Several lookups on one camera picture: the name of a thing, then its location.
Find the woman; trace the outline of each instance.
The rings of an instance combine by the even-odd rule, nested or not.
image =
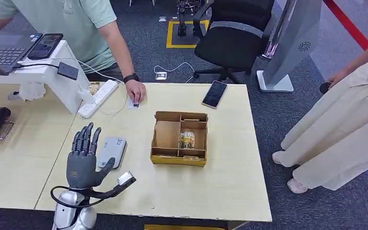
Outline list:
[[[368,170],[368,49],[334,74],[330,90],[287,133],[273,161],[301,165],[287,183],[300,194],[336,190]]]

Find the light wood tabletop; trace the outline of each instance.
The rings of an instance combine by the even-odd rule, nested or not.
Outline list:
[[[18,89],[0,84],[0,107],[15,122],[0,140],[0,207],[34,209],[75,115],[47,87],[44,99],[9,101]]]
[[[120,85],[101,106],[102,112],[96,112],[91,119],[75,119],[36,209],[55,209],[56,203],[49,192],[56,185],[68,185],[66,163],[74,134],[89,122],[94,122],[94,127],[102,127],[99,146],[105,137],[127,140],[121,167],[111,171],[96,190],[112,189],[116,179],[126,171],[131,171],[137,179],[117,197],[96,205],[98,213],[272,221],[246,86],[228,85],[217,109],[201,104],[209,87],[209,84],[147,83],[146,101],[139,109],[128,109],[127,104],[124,106],[126,90],[124,85]],[[123,106],[118,114],[105,115]],[[157,165],[150,161],[156,111],[208,114],[205,167]]]

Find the white monitor stand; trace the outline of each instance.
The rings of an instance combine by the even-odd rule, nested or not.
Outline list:
[[[260,90],[263,92],[293,92],[288,73],[291,72],[318,44],[321,0],[287,0],[283,15],[292,11],[290,22],[275,48],[273,58],[265,68],[257,72]],[[281,28],[286,18],[282,16]]]
[[[46,63],[58,66],[60,62],[64,62],[67,65],[79,69],[77,80],[71,80],[58,75],[57,69],[50,66],[34,66],[17,69],[10,73],[9,76],[0,76],[0,84],[22,84],[26,82],[44,83],[51,88],[72,114],[77,114],[82,102],[81,96],[77,93],[78,86],[87,89],[90,83],[81,66],[76,61],[67,41],[60,41],[51,54],[51,58],[59,59],[39,61],[33,64]]]

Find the laptop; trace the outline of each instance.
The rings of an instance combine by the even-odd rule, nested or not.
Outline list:
[[[27,57],[42,34],[0,32],[0,75],[7,76],[18,61]]]

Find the light green t-shirt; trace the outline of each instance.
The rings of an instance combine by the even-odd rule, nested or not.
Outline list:
[[[17,12],[41,33],[63,34],[75,57],[94,69],[115,63],[97,29],[116,20],[109,0],[0,0],[0,19]],[[86,66],[82,69],[92,72]]]

